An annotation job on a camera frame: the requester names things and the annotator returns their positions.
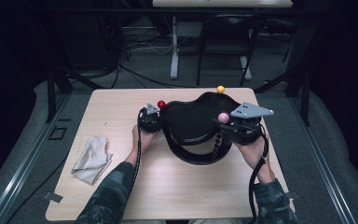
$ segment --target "white cloth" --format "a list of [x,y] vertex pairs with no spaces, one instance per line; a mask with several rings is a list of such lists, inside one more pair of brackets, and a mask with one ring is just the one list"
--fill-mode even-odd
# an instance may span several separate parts
[[91,137],[72,174],[90,185],[94,184],[111,162],[112,154],[106,152],[105,146],[105,137]]

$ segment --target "light wood tabletop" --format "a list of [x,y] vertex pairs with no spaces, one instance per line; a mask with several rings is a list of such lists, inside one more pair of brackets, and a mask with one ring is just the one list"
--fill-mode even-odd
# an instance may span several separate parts
[[291,0],[153,0],[153,7],[291,7]]
[[[216,89],[95,91],[91,95],[54,192],[62,196],[62,200],[60,203],[49,203],[46,218],[50,221],[77,218],[103,178],[131,152],[131,130],[136,124],[139,110],[146,107],[147,103],[157,105],[159,100],[166,103],[190,102],[206,91],[216,92]],[[224,94],[240,104],[248,102],[257,105],[251,89],[226,88]],[[112,163],[93,186],[71,174],[92,136],[106,137],[106,150],[113,154]],[[272,143],[269,148],[272,169],[287,191]],[[234,145],[221,161],[210,165],[193,165],[175,157],[164,134],[160,132],[142,155],[139,173],[123,219],[251,217],[248,202],[251,173],[252,169]]]

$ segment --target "hand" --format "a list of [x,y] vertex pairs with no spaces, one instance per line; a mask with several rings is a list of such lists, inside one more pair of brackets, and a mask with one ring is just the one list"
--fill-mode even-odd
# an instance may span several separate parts
[[[142,143],[141,153],[144,153],[149,148],[155,135],[156,133],[147,133],[141,130],[141,143]],[[138,126],[135,125],[132,128],[132,150],[138,151],[138,139],[139,139]]]
[[[141,130],[141,155],[149,148],[150,144],[152,143],[152,140],[154,136],[157,133],[147,133],[143,130]],[[133,166],[136,164],[136,160],[138,157],[138,126],[135,125],[132,128],[132,151],[130,155],[127,157],[125,161],[131,163]]]
[[[253,143],[244,146],[238,143],[233,144],[237,146],[237,148],[240,150],[246,163],[252,169],[254,169],[260,161],[260,158],[262,157],[264,152],[264,138],[260,136]],[[266,163],[261,167],[260,171],[258,172],[257,178],[261,184],[267,184],[275,179],[275,174],[272,171],[269,163],[269,154],[267,155]]]

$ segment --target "black backdrop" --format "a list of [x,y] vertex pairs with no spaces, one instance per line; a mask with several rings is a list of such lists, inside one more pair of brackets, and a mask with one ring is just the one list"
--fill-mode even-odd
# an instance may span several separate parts
[[48,60],[16,1],[0,1],[0,168],[34,109]]
[[321,55],[311,80],[346,139],[358,171],[358,1],[340,9],[337,32]]

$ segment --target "person's right hand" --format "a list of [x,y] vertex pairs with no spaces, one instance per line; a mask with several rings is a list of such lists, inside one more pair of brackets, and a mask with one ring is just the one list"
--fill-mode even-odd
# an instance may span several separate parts
[[[240,150],[243,158],[245,159],[246,163],[254,169],[258,162],[260,161],[260,158],[263,155],[264,152],[264,138],[259,137],[257,140],[255,140],[253,143],[248,145],[241,145],[238,143],[233,142],[235,146]],[[266,163],[261,167],[260,171],[257,174],[257,178],[260,183],[266,184],[275,179],[275,174],[272,172],[270,163],[269,163],[269,154],[267,155]]]
[[233,142],[235,146],[240,150],[243,158],[245,159],[246,163],[254,169],[258,162],[260,161],[261,156],[263,155],[264,151],[264,138],[259,137],[253,143],[248,145],[241,145],[239,143]]

